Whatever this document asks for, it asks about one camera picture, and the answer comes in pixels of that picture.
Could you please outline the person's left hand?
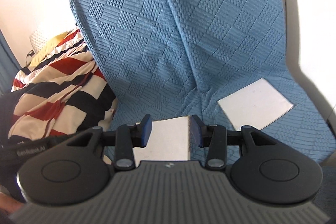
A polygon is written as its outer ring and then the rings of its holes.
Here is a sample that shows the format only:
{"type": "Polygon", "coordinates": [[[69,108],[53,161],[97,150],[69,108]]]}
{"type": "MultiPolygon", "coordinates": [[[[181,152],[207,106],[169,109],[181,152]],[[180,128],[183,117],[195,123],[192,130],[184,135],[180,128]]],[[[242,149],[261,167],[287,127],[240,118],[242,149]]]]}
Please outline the person's left hand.
{"type": "Polygon", "coordinates": [[[0,209],[6,215],[10,215],[18,211],[24,204],[0,192],[0,209]]]}

